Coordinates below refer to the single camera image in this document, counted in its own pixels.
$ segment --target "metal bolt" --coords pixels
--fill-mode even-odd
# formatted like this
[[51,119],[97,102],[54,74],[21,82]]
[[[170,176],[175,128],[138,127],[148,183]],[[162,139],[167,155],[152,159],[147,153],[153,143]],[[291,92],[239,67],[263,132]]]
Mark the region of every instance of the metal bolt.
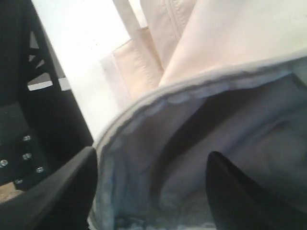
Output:
[[25,161],[27,161],[28,159],[31,159],[31,158],[32,158],[32,154],[31,153],[26,153],[26,154],[23,155],[23,159]]
[[23,138],[23,141],[30,141],[31,139],[31,136],[27,135]]
[[44,171],[44,168],[43,167],[38,167],[37,169],[36,169],[36,172],[37,173],[42,173]]
[[15,184],[21,184],[22,182],[24,182],[22,179],[15,180]]
[[1,160],[0,161],[0,168],[4,167],[4,166],[7,166],[8,165],[8,161],[7,160]]

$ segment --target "screw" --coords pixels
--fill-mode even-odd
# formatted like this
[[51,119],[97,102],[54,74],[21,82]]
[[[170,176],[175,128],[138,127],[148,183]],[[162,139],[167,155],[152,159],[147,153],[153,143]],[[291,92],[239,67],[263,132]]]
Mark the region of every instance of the screw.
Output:
[[23,159],[25,161],[27,161],[28,159],[31,159],[31,158],[32,158],[32,154],[31,153],[26,153],[26,154],[23,155]]
[[1,160],[0,161],[0,168],[3,168],[4,166],[7,166],[8,165],[8,161],[7,160]]
[[43,167],[38,167],[37,169],[36,169],[36,172],[37,173],[42,173],[44,171],[44,168]]
[[22,179],[15,180],[15,184],[21,184],[22,182],[24,182]]
[[31,140],[31,136],[27,135],[23,138],[23,141],[30,141]]

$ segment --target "white strap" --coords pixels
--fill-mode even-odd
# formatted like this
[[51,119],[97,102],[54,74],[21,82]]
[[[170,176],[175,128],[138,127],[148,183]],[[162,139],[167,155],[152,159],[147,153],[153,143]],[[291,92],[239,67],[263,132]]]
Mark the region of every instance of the white strap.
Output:
[[129,0],[113,0],[116,9],[130,35],[130,38],[136,43],[136,46],[146,61],[146,65],[150,67],[154,76],[161,75],[159,70],[161,67],[158,65],[153,55],[146,46],[144,37],[141,34],[141,26],[131,7]]

